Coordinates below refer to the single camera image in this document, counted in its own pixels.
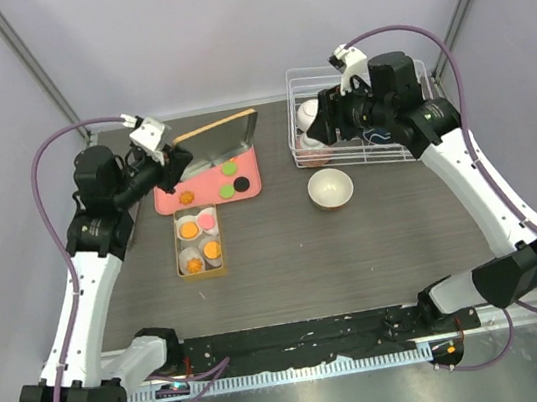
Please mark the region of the silver tin lid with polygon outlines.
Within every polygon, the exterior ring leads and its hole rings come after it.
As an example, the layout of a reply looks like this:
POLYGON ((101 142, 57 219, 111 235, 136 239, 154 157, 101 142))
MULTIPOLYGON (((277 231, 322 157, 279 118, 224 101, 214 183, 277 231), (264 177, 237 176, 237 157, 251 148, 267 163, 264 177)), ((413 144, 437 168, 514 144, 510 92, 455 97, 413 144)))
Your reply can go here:
POLYGON ((177 137, 173 145, 193 156, 180 180, 187 181, 251 149, 257 119, 254 108, 245 109, 177 137))

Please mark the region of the pink round cookie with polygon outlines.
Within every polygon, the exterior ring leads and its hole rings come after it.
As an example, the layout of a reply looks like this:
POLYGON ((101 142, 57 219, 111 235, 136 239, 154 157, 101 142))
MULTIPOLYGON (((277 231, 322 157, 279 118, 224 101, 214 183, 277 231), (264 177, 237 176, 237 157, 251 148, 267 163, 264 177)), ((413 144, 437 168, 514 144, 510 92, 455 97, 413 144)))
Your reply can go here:
POLYGON ((215 214, 210 209, 201 211, 197 216, 197 223, 204 231, 212 230, 216 226, 215 214))

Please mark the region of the gold cookie tin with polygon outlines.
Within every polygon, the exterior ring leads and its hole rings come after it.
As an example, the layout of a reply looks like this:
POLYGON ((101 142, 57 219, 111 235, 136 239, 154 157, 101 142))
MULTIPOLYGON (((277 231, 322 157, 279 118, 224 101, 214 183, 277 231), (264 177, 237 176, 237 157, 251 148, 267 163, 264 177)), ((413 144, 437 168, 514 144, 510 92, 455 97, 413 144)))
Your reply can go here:
POLYGON ((215 205, 185 208, 174 213, 177 274, 185 281, 226 273, 225 245, 215 205))

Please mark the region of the orange ridged round cookie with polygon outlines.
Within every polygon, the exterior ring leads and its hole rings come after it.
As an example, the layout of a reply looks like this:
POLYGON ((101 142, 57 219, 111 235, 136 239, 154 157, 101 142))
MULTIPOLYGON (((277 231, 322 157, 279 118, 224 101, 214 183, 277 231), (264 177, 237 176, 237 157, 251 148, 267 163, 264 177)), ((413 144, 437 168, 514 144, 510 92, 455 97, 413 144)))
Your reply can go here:
POLYGON ((206 259, 215 260, 222 256, 221 245, 218 240, 207 241, 202 248, 202 253, 206 259))

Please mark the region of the orange flower cookie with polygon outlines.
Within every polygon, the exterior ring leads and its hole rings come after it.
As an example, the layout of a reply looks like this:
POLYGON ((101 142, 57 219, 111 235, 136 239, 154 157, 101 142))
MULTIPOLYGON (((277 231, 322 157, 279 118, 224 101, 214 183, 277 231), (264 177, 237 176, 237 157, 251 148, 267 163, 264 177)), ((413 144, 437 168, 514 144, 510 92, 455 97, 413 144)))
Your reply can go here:
POLYGON ((178 196, 178 201, 182 206, 190 205, 191 203, 194 202, 194 199, 195 199, 195 193, 193 193, 191 190, 183 191, 178 196))
POLYGON ((206 270, 204 260, 200 257, 189 258, 184 264, 184 273, 187 275, 202 273, 206 270))

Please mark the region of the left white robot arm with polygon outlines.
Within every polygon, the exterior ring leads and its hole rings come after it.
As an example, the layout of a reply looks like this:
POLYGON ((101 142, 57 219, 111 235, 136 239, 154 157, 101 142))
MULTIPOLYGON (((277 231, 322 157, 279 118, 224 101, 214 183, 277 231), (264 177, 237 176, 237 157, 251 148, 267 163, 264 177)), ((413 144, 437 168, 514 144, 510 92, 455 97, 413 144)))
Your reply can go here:
POLYGON ((73 269, 51 354, 39 382, 23 386, 19 402, 128 402, 143 381, 183 367, 173 329, 146 327, 107 368, 102 340, 110 299, 134 228, 130 209, 153 189, 175 190, 192 154, 163 147, 161 161, 140 147, 126 161, 106 146, 80 152, 74 163, 76 212, 67 231, 73 269))

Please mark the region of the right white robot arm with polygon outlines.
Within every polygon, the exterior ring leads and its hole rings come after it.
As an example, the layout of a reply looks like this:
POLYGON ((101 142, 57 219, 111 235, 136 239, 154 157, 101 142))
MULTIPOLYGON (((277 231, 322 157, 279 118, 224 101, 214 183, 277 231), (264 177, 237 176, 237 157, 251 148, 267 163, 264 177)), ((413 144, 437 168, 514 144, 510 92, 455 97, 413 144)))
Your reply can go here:
POLYGON ((331 58, 338 85, 318 94, 309 138, 327 146, 368 129, 390 134, 450 188, 475 220, 494 256, 472 271, 448 276, 418 296, 418 319, 442 332, 470 305, 508 307, 537 287, 537 212, 505 182, 465 131, 457 108, 428 99, 415 62, 396 51, 348 61, 331 58))

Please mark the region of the white round teapot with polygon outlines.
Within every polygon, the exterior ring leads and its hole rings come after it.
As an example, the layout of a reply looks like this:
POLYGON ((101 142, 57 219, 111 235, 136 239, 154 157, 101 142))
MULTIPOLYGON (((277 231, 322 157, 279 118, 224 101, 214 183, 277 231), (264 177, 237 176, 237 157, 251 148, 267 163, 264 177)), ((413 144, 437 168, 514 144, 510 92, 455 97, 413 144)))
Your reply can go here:
POLYGON ((306 100, 301 103, 296 110, 296 120, 298 130, 307 132, 317 118, 319 102, 316 98, 306 100))

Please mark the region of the pink patterned cup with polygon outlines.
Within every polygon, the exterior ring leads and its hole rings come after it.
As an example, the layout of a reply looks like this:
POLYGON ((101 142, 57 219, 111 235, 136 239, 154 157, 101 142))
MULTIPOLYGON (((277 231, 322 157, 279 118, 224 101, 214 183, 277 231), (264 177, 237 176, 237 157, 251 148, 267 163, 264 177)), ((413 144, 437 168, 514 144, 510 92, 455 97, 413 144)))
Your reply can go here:
POLYGON ((296 163, 302 168, 322 167, 328 164, 332 157, 332 149, 329 146, 309 138, 306 133, 297 137, 295 145, 296 163))

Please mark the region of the dark blue dish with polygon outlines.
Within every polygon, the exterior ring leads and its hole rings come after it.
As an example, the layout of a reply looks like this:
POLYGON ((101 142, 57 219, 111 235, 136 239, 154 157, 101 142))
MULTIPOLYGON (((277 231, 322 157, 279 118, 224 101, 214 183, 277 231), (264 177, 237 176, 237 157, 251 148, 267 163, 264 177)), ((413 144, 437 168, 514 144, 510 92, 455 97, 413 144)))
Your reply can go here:
POLYGON ((376 145, 390 145, 393 142, 391 133, 384 131, 383 129, 368 129, 361 133, 361 138, 367 144, 376 145))

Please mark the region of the green round cookie upper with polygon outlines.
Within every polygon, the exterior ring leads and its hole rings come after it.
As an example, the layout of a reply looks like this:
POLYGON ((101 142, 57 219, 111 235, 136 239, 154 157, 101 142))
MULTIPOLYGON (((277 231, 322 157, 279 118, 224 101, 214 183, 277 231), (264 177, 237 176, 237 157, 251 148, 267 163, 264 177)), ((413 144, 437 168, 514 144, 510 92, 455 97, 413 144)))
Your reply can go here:
POLYGON ((228 161, 221 166, 221 171, 222 174, 230 177, 236 174, 236 172, 238 171, 238 165, 235 162, 228 161))

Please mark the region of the green round cookie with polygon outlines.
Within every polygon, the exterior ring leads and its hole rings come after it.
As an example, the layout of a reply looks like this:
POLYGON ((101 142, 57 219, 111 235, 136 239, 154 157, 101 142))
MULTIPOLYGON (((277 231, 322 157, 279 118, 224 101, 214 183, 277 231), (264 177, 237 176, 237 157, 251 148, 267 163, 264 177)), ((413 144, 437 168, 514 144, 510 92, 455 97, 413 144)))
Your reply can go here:
POLYGON ((235 162, 228 161, 221 166, 221 171, 222 174, 230 177, 236 174, 236 172, 238 171, 238 165, 235 162))
POLYGON ((219 197, 223 200, 225 199, 231 199, 234 197, 236 190, 234 190, 234 186, 231 184, 224 184, 219 189, 219 197))

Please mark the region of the green round cookie lower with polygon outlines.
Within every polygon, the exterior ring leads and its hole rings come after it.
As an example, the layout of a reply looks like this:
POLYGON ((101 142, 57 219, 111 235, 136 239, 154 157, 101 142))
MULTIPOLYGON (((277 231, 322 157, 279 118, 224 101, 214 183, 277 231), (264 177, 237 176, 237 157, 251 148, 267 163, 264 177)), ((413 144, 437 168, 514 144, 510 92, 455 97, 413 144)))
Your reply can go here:
POLYGON ((234 197, 236 190, 234 190, 234 186, 231 184, 224 184, 219 189, 219 197, 223 200, 225 199, 231 199, 234 197))

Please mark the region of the white ceramic bowl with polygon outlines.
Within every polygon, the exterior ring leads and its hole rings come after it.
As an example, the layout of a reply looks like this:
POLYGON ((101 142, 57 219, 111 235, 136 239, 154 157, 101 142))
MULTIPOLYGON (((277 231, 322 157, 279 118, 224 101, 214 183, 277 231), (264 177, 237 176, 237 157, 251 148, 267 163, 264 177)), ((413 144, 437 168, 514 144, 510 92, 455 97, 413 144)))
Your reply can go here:
POLYGON ((349 175, 334 168, 323 168, 307 182, 308 197, 322 210, 340 209, 353 196, 354 184, 349 175))

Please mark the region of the pink plastic tray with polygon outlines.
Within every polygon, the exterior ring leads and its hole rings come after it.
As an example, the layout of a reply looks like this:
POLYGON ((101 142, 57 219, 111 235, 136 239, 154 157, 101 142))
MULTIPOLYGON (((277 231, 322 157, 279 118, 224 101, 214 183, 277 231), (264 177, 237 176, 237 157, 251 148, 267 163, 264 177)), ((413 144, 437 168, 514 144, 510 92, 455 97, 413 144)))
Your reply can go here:
POLYGON ((154 191, 154 209, 160 215, 171 216, 175 212, 185 208, 218 205, 225 203, 238 202, 245 199, 252 199, 259 195, 262 190, 261 174, 258 168, 257 154, 252 148, 238 157, 229 160, 238 165, 238 171, 235 175, 225 176, 222 174, 221 165, 215 166, 208 171, 196 175, 187 181, 179 183, 172 194, 167 194, 161 189, 156 188, 154 191), (224 184, 234 185, 234 181, 238 177, 247 177, 249 179, 250 188, 244 193, 235 192, 231 199, 222 199, 219 197, 219 189, 224 184), (194 202, 190 205, 182 206, 178 201, 178 196, 183 191, 192 191, 195 193, 194 202))

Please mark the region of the black round cookie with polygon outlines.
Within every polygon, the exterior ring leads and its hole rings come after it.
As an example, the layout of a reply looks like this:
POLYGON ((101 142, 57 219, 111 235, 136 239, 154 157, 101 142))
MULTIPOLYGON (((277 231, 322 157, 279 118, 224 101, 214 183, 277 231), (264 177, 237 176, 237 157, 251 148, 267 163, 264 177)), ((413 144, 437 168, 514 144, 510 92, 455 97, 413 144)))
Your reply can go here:
POLYGON ((247 177, 238 177, 236 178, 236 180, 233 182, 234 185, 234 190, 236 190, 237 192, 240 192, 240 193, 244 193, 245 191, 248 191, 249 188, 250 188, 250 181, 247 177))

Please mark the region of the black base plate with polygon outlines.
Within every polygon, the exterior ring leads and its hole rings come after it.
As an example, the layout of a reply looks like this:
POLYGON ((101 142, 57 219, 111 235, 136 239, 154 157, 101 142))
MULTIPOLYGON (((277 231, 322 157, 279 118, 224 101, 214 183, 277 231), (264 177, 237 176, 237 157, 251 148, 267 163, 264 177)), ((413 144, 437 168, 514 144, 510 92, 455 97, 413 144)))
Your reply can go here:
POLYGON ((180 343, 178 369, 204 373, 227 357, 226 377, 285 371, 329 363, 339 356, 358 359, 403 350, 414 347, 419 339, 470 331, 480 324, 471 307, 432 317, 418 305, 388 306, 187 338, 180 343))

